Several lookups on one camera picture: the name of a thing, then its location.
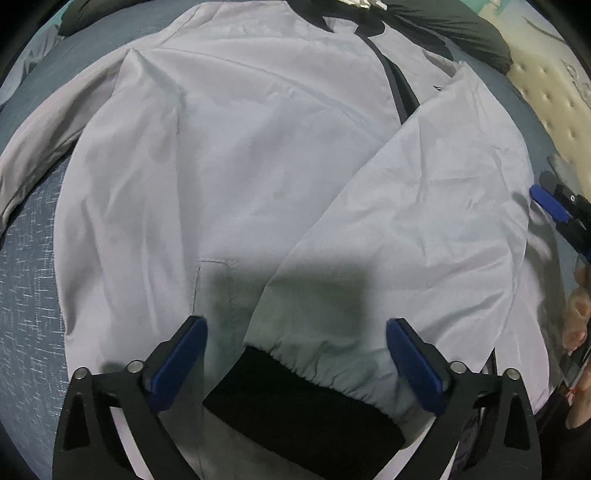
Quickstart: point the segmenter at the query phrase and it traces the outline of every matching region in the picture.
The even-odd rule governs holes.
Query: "blue gripper pad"
[[[398,372],[413,389],[423,410],[442,415],[447,407],[445,391],[450,382],[443,356],[433,345],[424,343],[404,319],[388,321],[386,344]]]
[[[150,355],[150,359],[153,357],[160,364],[145,385],[151,393],[149,402],[153,412],[168,410],[172,406],[185,378],[205,351],[206,344],[207,322],[201,317],[189,317],[171,340],[158,345]],[[163,358],[158,358],[158,353],[163,354]]]
[[[542,186],[533,185],[530,188],[530,197],[550,214],[555,223],[567,223],[572,218],[568,210]]]

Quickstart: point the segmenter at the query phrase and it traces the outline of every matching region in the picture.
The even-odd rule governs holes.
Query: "finger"
[[[571,293],[563,312],[563,347],[571,352],[587,338],[587,323],[591,316],[591,298],[585,288]]]
[[[591,363],[585,367],[583,375],[577,383],[577,390],[585,392],[587,396],[591,393]]]
[[[575,429],[591,419],[591,400],[589,391],[578,391],[574,394],[573,404],[566,417],[566,426]]]
[[[574,271],[574,279],[579,286],[587,287],[589,282],[589,272],[587,270],[587,266],[577,268],[577,270]]]

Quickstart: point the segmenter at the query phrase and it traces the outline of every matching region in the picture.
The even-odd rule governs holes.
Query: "wrinkled fabric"
[[[70,373],[146,358],[202,314],[194,398],[246,342],[404,429],[414,399],[385,349],[389,317],[482,367],[525,251],[521,134],[468,65],[386,27],[370,40],[421,103],[401,125],[384,65],[346,22],[334,30],[280,1],[204,4],[90,66],[17,131],[0,157],[3,227],[78,139],[54,230]],[[201,423],[181,451],[208,477],[224,427]]]
[[[563,380],[558,363],[564,353],[562,312],[566,301],[556,240],[548,215],[532,203],[517,292],[507,325],[496,342],[498,371],[519,370],[534,413]]]

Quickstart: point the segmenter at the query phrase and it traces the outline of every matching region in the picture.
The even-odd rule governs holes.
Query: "dark green fabric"
[[[148,0],[74,0],[59,34],[70,36],[107,15]],[[452,40],[466,53],[507,73],[513,64],[501,33],[461,0],[384,0],[388,12]]]
[[[74,0],[61,18],[59,34],[69,37],[124,8],[142,4],[148,0]]]
[[[513,65],[509,46],[491,23],[461,0],[384,0],[388,13],[437,32],[467,54],[507,73]]]

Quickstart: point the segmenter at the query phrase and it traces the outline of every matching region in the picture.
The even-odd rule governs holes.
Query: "metal screw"
[[[127,371],[130,374],[136,374],[137,372],[141,372],[144,367],[144,363],[141,360],[134,360],[127,365]]]
[[[521,375],[515,368],[508,368],[505,370],[505,374],[512,380],[519,380],[521,378]]]
[[[77,380],[82,380],[87,374],[89,373],[86,367],[76,368],[74,372],[74,378]]]
[[[462,362],[452,362],[449,365],[449,368],[451,368],[452,371],[457,374],[465,374],[466,371],[468,370],[468,367],[465,364],[463,364]]]

